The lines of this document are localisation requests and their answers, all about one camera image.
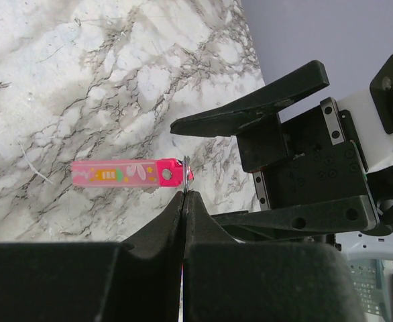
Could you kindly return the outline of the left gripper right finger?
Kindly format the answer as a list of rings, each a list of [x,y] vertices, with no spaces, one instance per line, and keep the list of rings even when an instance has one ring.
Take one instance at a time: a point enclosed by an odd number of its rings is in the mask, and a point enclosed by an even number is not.
[[[349,267],[332,246],[240,244],[186,194],[185,321],[363,321]]]

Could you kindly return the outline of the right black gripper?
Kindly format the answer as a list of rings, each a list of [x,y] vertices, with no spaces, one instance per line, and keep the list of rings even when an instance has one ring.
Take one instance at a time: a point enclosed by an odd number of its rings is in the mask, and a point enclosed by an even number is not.
[[[379,224],[351,113],[328,97],[285,123],[276,115],[328,86],[325,65],[311,60],[222,107],[170,125],[170,133],[181,136],[240,133],[241,163],[252,174],[265,211],[214,215],[235,238],[247,240],[253,233],[267,240],[294,239],[368,231]]]

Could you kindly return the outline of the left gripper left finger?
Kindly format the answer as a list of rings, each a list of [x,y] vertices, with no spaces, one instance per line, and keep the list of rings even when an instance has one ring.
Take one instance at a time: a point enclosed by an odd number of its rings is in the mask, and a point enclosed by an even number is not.
[[[0,321],[177,321],[183,205],[122,242],[1,243]]]

